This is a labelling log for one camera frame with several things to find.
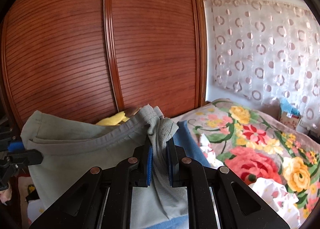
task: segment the patterned curtain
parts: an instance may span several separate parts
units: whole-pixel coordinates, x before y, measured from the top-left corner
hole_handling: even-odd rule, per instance
[[[320,26],[309,10],[267,0],[205,0],[215,82],[259,104],[282,97],[320,128]]]

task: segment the wooden panel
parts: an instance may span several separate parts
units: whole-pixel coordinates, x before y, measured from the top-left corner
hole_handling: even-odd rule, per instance
[[[103,0],[15,1],[2,65],[20,127],[35,110],[84,122],[116,112],[103,19]]]
[[[207,28],[203,0],[197,1],[199,37],[200,37],[200,106],[205,105],[205,93],[207,87]]]
[[[105,0],[105,9],[124,107],[158,105],[170,117],[198,107],[196,0]]]

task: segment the copper rivet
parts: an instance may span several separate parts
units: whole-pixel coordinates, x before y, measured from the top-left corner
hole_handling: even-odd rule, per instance
[[[226,167],[226,166],[220,167],[220,172],[221,173],[228,174],[229,171],[230,171],[230,169],[228,167]]]
[[[131,157],[131,158],[128,159],[128,162],[131,163],[131,164],[134,164],[134,163],[138,162],[138,159],[136,157]]]
[[[90,173],[91,174],[98,174],[100,172],[100,168],[99,167],[93,167],[90,169]]]
[[[182,162],[185,164],[189,164],[189,163],[191,163],[191,159],[188,157],[184,157],[184,158],[182,158]]]

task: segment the metal pin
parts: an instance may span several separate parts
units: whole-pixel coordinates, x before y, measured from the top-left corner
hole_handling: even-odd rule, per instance
[[[131,157],[131,158],[128,159],[128,162],[131,163],[131,164],[134,164],[134,163],[138,162],[138,159],[136,157]]]
[[[182,160],[181,160],[183,163],[185,163],[185,164],[189,164],[189,163],[191,163],[191,159],[190,158],[188,158],[188,157],[184,157],[184,158],[182,158]]]
[[[228,174],[229,171],[230,171],[230,169],[228,167],[226,167],[226,166],[220,167],[220,172],[221,173]]]
[[[90,169],[91,174],[98,174],[100,172],[99,167],[93,167]]]

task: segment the bed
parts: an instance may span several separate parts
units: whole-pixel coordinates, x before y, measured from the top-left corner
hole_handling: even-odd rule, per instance
[[[200,135],[210,141],[201,147],[211,165],[216,158],[231,168],[246,184],[257,178],[272,178],[295,193],[303,223],[320,196],[320,145],[273,117],[247,109],[229,99],[218,99],[174,118],[186,120],[199,144]]]

